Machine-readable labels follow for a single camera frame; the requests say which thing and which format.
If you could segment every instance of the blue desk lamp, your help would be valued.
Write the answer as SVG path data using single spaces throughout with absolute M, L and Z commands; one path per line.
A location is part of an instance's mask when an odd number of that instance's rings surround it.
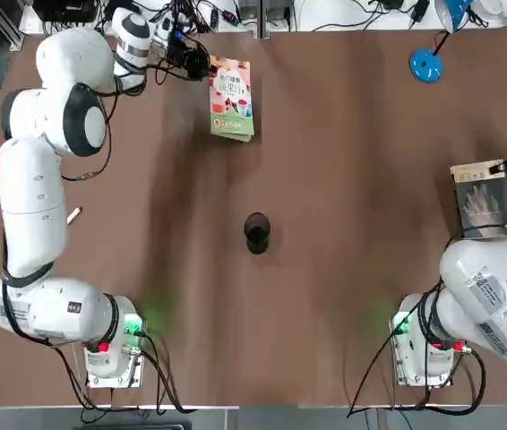
M 417 79 L 430 83 L 438 81 L 441 77 L 443 62 L 439 51 L 446 39 L 459 28 L 462 17 L 471 3 L 472 0 L 434 0 L 436 14 L 447 30 L 447 34 L 444 35 L 434 51 L 429 47 L 422 47 L 411 54 L 408 66 Z

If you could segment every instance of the metal frame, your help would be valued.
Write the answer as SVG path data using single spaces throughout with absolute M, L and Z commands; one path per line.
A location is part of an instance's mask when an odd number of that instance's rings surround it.
M 268 0 L 258 0 L 257 2 L 257 38 L 269 39 L 267 19 L 268 19 Z
M 11 21 L 7 14 L 0 7 L 0 31 L 3 36 L 11 42 L 12 51 L 20 51 L 24 35 L 19 31 L 18 27 Z

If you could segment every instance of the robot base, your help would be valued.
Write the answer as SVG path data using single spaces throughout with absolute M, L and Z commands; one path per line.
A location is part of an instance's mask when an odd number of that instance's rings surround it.
M 90 388 L 136 388 L 142 384 L 142 318 L 130 300 L 114 296 L 119 309 L 116 335 L 107 351 L 92 353 L 84 349 L 84 362 Z
M 103 378 L 88 372 L 89 388 L 138 388 L 142 385 L 142 356 L 130 356 L 128 366 L 117 377 Z
M 408 312 L 397 313 L 389 328 L 393 331 Z M 409 319 L 417 320 L 417 314 L 413 313 Z M 425 386 L 425 337 L 420 330 L 415 330 L 415 324 L 408 323 L 408 330 L 397 334 L 391 339 L 391 355 L 395 379 L 399 386 L 424 387 Z M 441 351 L 432 345 L 426 345 L 428 353 L 428 377 L 426 385 L 441 388 L 451 374 L 453 351 Z

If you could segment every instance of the sticker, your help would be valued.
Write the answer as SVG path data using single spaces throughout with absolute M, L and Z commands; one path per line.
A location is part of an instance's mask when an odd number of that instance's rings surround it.
M 477 327 L 496 353 L 501 356 L 507 356 L 507 338 L 493 321 L 477 324 Z
M 66 339 L 64 333 L 60 332 L 60 331 L 51 331 L 51 330 L 35 330 L 35 332 L 39 335 L 39 336 L 44 336 L 45 338 L 50 338 L 50 339 Z
M 91 366 L 105 366 L 105 365 L 109 365 L 110 364 L 110 358 L 108 358 L 108 355 L 107 354 L 104 354 L 103 356 L 92 356 L 92 355 L 88 355 L 87 356 L 88 360 L 89 360 L 89 365 Z
M 70 314 L 79 314 L 82 309 L 82 303 L 79 302 L 68 302 L 68 306 L 66 307 L 66 312 Z
M 447 361 L 451 361 L 451 354 L 448 352 L 431 352 L 429 354 L 428 361 L 430 363 L 434 363 L 436 365 L 441 365 L 443 363 L 446 363 Z
M 13 310 L 14 319 L 19 324 L 21 328 L 29 328 L 29 320 L 27 316 L 29 315 L 30 303 L 26 302 L 11 302 L 11 309 Z M 9 320 L 6 319 L 6 313 L 4 312 L 4 307 L 1 305 L 1 320 L 4 324 L 8 324 Z
M 466 283 L 489 315 L 506 305 L 506 291 L 486 266 Z

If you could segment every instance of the black plug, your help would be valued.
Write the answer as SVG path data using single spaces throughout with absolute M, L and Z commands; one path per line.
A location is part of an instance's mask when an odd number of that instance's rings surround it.
M 218 9 L 212 8 L 210 14 L 210 28 L 217 29 L 219 21 Z
M 429 0 L 418 0 L 411 14 L 411 19 L 414 22 L 421 22 L 425 16 L 426 10 L 429 7 Z
M 229 22 L 234 27 L 237 27 L 237 24 L 239 23 L 237 16 L 235 16 L 230 11 L 221 11 L 221 17 L 224 19 L 224 21 Z

